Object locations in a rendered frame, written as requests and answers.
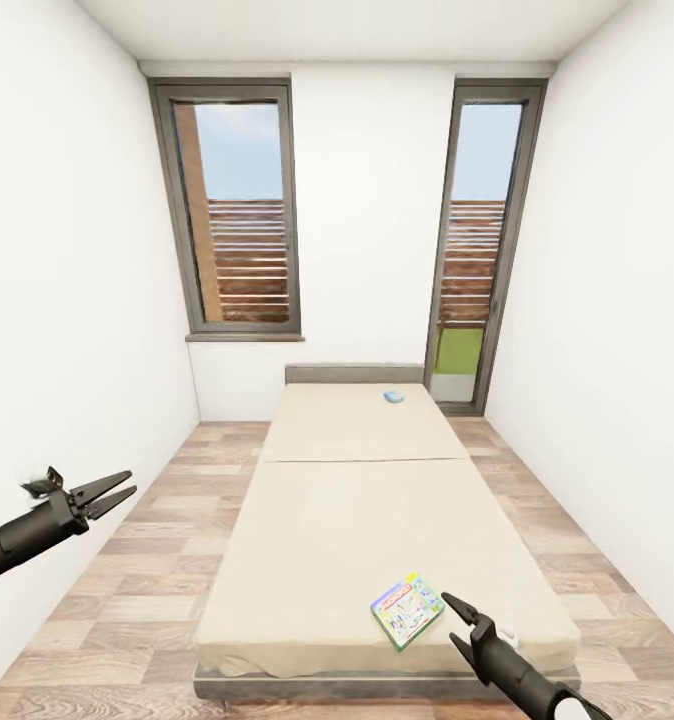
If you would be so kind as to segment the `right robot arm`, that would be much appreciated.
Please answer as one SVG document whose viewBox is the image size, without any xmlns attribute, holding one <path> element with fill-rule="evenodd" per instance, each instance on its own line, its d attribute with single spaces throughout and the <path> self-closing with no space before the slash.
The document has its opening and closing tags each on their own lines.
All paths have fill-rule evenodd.
<svg viewBox="0 0 674 720">
<path fill-rule="evenodd" d="M 449 636 L 482 685 L 493 681 L 532 720 L 612 720 L 565 683 L 548 681 L 523 658 L 519 623 L 500 621 L 496 631 L 496 622 L 474 606 L 448 592 L 441 596 L 467 626 L 474 624 L 471 645 L 453 632 Z"/>
</svg>

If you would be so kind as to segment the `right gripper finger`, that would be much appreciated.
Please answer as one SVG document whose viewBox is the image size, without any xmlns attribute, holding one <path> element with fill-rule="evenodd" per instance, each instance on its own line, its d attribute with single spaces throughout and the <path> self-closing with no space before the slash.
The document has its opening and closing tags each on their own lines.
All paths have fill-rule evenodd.
<svg viewBox="0 0 674 720">
<path fill-rule="evenodd" d="M 458 637 L 455 633 L 451 632 L 449 634 L 450 639 L 452 640 L 452 643 L 460 650 L 460 653 L 466 658 L 466 661 L 473 667 L 473 670 L 476 671 L 475 661 L 473 658 L 473 651 L 472 646 L 465 642 L 463 639 Z"/>
<path fill-rule="evenodd" d="M 480 622 L 480 619 L 482 619 L 483 616 L 486 616 L 482 612 L 479 613 L 479 610 L 477 610 L 474 606 L 464 602 L 452 594 L 449 594 L 448 592 L 442 592 L 441 596 L 469 627 L 471 627 L 472 624 L 477 625 Z"/>
</svg>

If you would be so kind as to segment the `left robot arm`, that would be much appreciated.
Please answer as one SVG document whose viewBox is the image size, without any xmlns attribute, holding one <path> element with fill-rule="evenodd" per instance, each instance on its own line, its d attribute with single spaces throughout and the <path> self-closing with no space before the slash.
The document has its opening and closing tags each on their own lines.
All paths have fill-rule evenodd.
<svg viewBox="0 0 674 720">
<path fill-rule="evenodd" d="M 30 465 L 18 485 L 29 492 L 30 512 L 0 527 L 0 576 L 71 536 L 90 531 L 96 521 L 134 494 L 136 485 L 98 500 L 133 477 L 131 470 L 63 490 L 64 478 L 51 465 Z"/>
</svg>

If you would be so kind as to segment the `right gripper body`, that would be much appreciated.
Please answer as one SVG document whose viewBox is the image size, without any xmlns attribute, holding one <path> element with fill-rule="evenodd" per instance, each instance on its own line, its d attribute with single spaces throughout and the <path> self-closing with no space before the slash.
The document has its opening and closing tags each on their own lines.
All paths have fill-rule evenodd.
<svg viewBox="0 0 674 720">
<path fill-rule="evenodd" d="M 495 624 L 483 616 L 470 633 L 476 676 L 485 687 L 493 681 L 519 707 L 521 680 L 534 666 L 497 636 Z"/>
</svg>

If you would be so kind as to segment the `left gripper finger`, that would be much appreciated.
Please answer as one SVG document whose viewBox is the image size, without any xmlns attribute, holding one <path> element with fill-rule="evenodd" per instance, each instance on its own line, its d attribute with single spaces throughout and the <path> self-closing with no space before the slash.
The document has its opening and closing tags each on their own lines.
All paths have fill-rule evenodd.
<svg viewBox="0 0 674 720">
<path fill-rule="evenodd" d="M 85 515 L 86 521 L 91 519 L 96 521 L 134 494 L 137 490 L 137 486 L 134 485 L 100 500 L 96 499 L 94 502 L 88 504 L 81 510 L 82 514 Z"/>
<path fill-rule="evenodd" d="M 98 497 L 105 495 L 111 491 L 114 487 L 117 487 L 124 481 L 133 477 L 131 470 L 114 473 L 109 477 L 98 479 L 97 481 L 86 483 L 85 485 L 74 487 L 70 490 L 70 493 L 66 495 L 68 505 L 72 509 L 74 517 L 80 521 L 82 517 L 82 509 L 88 504 L 94 502 Z"/>
</svg>

